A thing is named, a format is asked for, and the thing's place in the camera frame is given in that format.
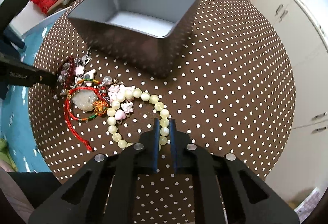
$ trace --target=round table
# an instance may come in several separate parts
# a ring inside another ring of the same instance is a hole
[[[88,46],[66,15],[44,39],[35,67],[55,72],[68,56],[86,52]],[[177,129],[209,152],[234,153],[262,179],[281,155],[294,115],[293,73],[278,35],[250,1],[200,0],[193,32],[167,79],[155,79],[106,53],[93,50],[91,56],[87,71],[95,68],[96,79],[118,76],[126,86],[157,94]],[[97,153],[121,152],[107,131],[106,118],[72,121],[94,148],[90,153],[69,132],[63,100],[54,100],[49,88],[40,84],[30,88],[28,96],[36,143],[60,182]],[[119,126],[122,137],[135,143],[142,132],[151,130],[154,118],[159,118],[153,109],[149,102],[135,99],[134,113]],[[135,223],[194,221],[191,177],[173,174],[169,145],[159,156],[158,173],[138,177]]]

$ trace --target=open tin box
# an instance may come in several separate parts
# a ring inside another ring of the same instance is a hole
[[[67,17],[88,46],[166,77],[191,33],[198,1],[83,0]]]

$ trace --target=red string bracelet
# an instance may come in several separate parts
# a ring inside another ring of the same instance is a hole
[[[65,120],[67,123],[67,126],[69,128],[69,130],[71,131],[71,133],[74,135],[74,137],[76,139],[78,139],[79,141],[81,141],[86,148],[89,151],[93,151],[92,147],[90,146],[90,142],[88,140],[83,139],[73,128],[71,121],[69,119],[69,117],[71,117],[74,120],[77,121],[87,121],[87,120],[91,120],[94,119],[96,116],[98,115],[102,115],[103,113],[106,112],[107,108],[108,108],[108,104],[106,101],[103,100],[101,94],[99,93],[99,90],[97,88],[93,88],[93,87],[85,87],[85,86],[78,86],[76,87],[76,85],[74,86],[75,88],[71,89],[68,92],[67,98],[65,100]],[[89,118],[77,118],[75,117],[71,111],[70,111],[70,101],[71,101],[71,97],[73,96],[73,94],[77,91],[77,90],[92,90],[95,92],[95,94],[98,96],[99,100],[95,101],[93,103],[93,108],[95,110],[95,114],[90,116]]]

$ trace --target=floor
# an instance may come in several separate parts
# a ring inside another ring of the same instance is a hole
[[[32,65],[43,37],[52,27],[35,27],[24,39],[26,50],[21,52],[21,61]],[[9,152],[19,172],[47,172],[49,167],[43,160],[35,143],[28,116],[28,87],[11,86],[1,105],[1,137],[8,142]]]

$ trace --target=white cabinet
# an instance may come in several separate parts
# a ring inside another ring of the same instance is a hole
[[[328,128],[315,130],[327,125],[328,121],[291,130],[285,149],[265,180],[285,201],[295,197],[301,201],[315,187],[322,193],[326,190]]]
[[[328,52],[317,29],[294,0],[252,3],[270,21],[290,59],[296,87],[292,127],[328,120],[328,115],[322,115],[328,111]],[[276,15],[280,4],[282,10]]]
[[[309,17],[294,1],[281,11],[273,27],[287,51],[293,69],[301,65],[322,42]]]
[[[292,0],[252,0],[252,4],[273,25]]]

